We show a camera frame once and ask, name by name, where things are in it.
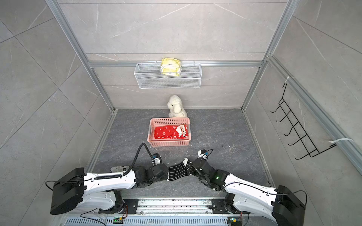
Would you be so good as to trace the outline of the red snowflake sock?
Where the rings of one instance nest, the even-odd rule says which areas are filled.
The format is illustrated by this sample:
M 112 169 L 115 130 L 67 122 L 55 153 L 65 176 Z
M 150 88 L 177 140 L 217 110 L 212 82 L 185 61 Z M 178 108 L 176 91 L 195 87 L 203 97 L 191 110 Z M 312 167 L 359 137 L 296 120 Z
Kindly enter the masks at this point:
M 165 125 L 154 129 L 154 139 L 186 139 L 188 135 L 186 124 Z

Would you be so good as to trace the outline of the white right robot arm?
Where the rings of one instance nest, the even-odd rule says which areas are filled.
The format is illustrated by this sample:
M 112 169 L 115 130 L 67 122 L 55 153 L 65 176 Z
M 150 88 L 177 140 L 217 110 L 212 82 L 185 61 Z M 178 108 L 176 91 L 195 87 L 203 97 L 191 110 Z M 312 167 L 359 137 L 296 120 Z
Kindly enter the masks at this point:
M 302 226 L 306 203 L 285 186 L 266 187 L 214 169 L 203 157 L 183 161 L 189 173 L 215 191 L 227 193 L 224 200 L 229 212 L 248 212 L 268 218 L 279 226 Z

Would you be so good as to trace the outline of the black white striped sock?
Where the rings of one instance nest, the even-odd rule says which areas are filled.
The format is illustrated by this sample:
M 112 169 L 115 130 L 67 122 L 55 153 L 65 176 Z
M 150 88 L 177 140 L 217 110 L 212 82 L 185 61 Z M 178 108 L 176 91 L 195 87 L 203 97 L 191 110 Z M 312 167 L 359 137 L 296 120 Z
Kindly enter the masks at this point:
M 167 181 L 175 181 L 190 175 L 192 162 L 185 158 L 181 163 L 168 167 Z

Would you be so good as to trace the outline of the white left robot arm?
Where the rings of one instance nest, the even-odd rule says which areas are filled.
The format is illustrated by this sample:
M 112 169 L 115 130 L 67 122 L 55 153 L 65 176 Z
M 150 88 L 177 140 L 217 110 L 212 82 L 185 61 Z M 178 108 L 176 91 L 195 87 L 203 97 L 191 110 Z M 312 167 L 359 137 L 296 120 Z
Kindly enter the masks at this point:
M 147 187 L 167 180 L 168 167 L 158 156 L 150 156 L 153 166 L 131 166 L 116 173 L 89 173 L 76 168 L 53 182 L 51 215 L 60 215 L 81 208 L 95 208 L 107 214 L 118 213 L 124 207 L 120 191 Z

